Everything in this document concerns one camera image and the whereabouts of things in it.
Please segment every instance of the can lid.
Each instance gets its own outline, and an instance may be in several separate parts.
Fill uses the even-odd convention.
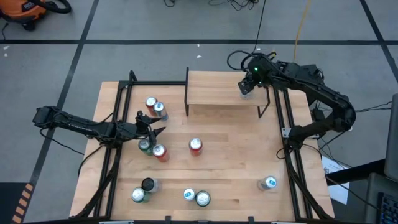
[[[145,192],[142,188],[136,187],[131,193],[131,199],[135,202],[140,202],[144,199]]]
[[[142,181],[141,187],[145,191],[150,191],[155,187],[155,181],[152,178],[147,177]]]
[[[197,204],[201,206],[206,206],[210,203],[210,194],[205,191],[200,191],[197,194]]]
[[[154,147],[154,155],[155,156],[162,156],[166,152],[166,148],[164,145],[158,144]]]
[[[138,142],[138,147],[139,147],[140,149],[148,149],[149,146],[150,146],[150,142],[149,142],[148,139],[141,139],[141,140]]]
[[[266,178],[266,185],[270,189],[275,188],[276,187],[276,179],[275,179],[275,177],[267,177]]]
[[[162,111],[163,108],[164,108],[164,104],[161,103],[161,102],[157,102],[157,103],[155,103],[155,105],[154,105],[154,109],[155,109],[156,111]]]
[[[193,189],[184,190],[184,198],[186,200],[192,200],[194,197],[195,197],[195,191],[193,191]]]
[[[154,98],[153,96],[150,96],[150,97],[148,97],[147,98],[147,100],[145,101],[145,104],[147,105],[147,106],[154,106],[155,105],[155,103],[156,103],[156,98]]]
[[[201,140],[198,138],[193,138],[190,142],[189,142],[189,147],[191,149],[200,149],[201,148]]]

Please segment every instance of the red soda can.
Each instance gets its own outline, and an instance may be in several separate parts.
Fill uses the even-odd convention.
[[[157,102],[157,99],[154,98],[153,96],[150,96],[147,98],[147,100],[145,101],[145,105],[147,106],[150,115],[152,115],[153,117],[156,117],[156,112],[154,109],[154,105]]]
[[[189,141],[189,149],[193,156],[200,156],[200,154],[203,150],[202,148],[203,148],[203,144],[200,139],[193,138],[193,139],[191,139],[191,141]]]
[[[154,147],[153,149],[154,156],[160,161],[160,162],[167,162],[170,159],[169,152],[167,152],[167,149],[164,145],[158,144]]]

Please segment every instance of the orange vacuum cleaner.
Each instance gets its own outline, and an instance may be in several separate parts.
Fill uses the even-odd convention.
[[[67,14],[71,11],[67,0],[59,0],[65,7],[58,8],[54,2],[45,0],[0,0],[0,17],[9,22],[22,24],[25,30],[35,29],[35,21],[43,18],[47,10]]]

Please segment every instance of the wooden shelf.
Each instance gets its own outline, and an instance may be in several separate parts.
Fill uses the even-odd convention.
[[[244,72],[189,71],[187,104],[266,106],[265,89],[255,88],[251,99],[240,97],[238,82],[244,76]]]

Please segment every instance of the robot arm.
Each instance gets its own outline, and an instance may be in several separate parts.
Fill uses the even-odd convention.
[[[37,109],[33,123],[44,129],[64,128],[95,138],[102,146],[117,147],[122,142],[142,138],[149,138],[151,144],[156,145],[156,136],[165,127],[152,130],[150,124],[159,120],[160,118],[150,118],[143,115],[142,111],[138,111],[135,124],[116,121],[94,122],[68,114],[55,106],[44,106]]]
[[[304,140],[316,134],[324,134],[333,130],[343,132],[349,130],[355,122],[356,114],[348,97],[325,86],[323,73],[316,65],[300,66],[296,63],[272,62],[269,55],[262,53],[249,54],[245,60],[252,57],[246,71],[246,76],[238,83],[242,94],[247,94],[255,86],[273,86],[275,88],[290,88],[302,90],[312,98],[332,108],[332,113],[321,121],[306,126],[294,126],[289,130],[288,142],[292,148],[300,148]]]

